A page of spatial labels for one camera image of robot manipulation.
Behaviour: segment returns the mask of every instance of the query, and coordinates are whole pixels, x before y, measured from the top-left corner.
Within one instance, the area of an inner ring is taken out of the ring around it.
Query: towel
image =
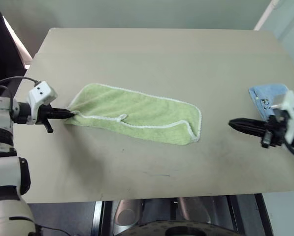
[[[257,107],[262,120],[267,121],[270,115],[274,115],[274,98],[277,95],[285,94],[288,88],[284,84],[259,85],[249,89],[251,99]]]
[[[100,127],[132,137],[186,145],[200,137],[201,112],[189,103],[107,85],[89,84],[68,107],[67,124]]]

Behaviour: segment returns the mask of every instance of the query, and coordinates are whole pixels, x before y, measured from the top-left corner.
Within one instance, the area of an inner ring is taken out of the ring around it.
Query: black cable
[[[290,144],[288,144],[284,136],[282,136],[282,141],[284,145],[286,145],[287,149],[294,155],[294,148]]]
[[[9,93],[9,96],[10,96],[10,107],[9,107],[9,111],[10,111],[10,114],[12,114],[13,113],[13,98],[12,98],[12,93],[11,93],[10,89],[8,89],[8,87],[6,87],[6,86],[0,85],[0,89],[4,89],[4,90],[6,90]]]
[[[60,232],[65,233],[65,234],[68,235],[68,236],[71,236],[71,234],[67,233],[65,230],[56,229],[56,228],[51,228],[51,227],[48,227],[48,226],[43,226],[43,225],[38,225],[38,224],[36,224],[36,225],[39,226],[39,227],[41,227],[41,228],[45,228],[45,229],[49,229],[49,230],[60,231]]]
[[[0,85],[6,81],[10,81],[10,80],[16,80],[16,79],[26,79],[26,80],[31,80],[34,82],[34,85],[37,85],[39,83],[38,80],[34,80],[32,78],[29,78],[29,77],[25,77],[25,76],[12,76],[12,77],[8,77],[8,78],[5,78],[5,79],[2,79],[0,80]]]

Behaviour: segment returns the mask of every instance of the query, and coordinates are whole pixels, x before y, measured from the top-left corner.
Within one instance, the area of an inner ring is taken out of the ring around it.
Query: beige table surface
[[[66,107],[89,83],[192,103],[202,111],[198,142],[155,143],[111,131],[15,125],[18,155],[29,162],[29,203],[79,202],[294,190],[294,157],[228,126],[260,119],[248,88],[284,83],[294,66],[265,31],[207,29],[51,29],[27,76],[46,80]],[[24,101],[30,82],[16,98]]]

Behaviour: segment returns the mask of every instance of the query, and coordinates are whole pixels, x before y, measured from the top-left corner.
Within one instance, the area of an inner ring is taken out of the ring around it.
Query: blue cloth
[[[273,101],[275,96],[285,94],[288,88],[284,84],[259,85],[249,89],[251,99],[259,110],[262,120],[267,120],[273,115]]]

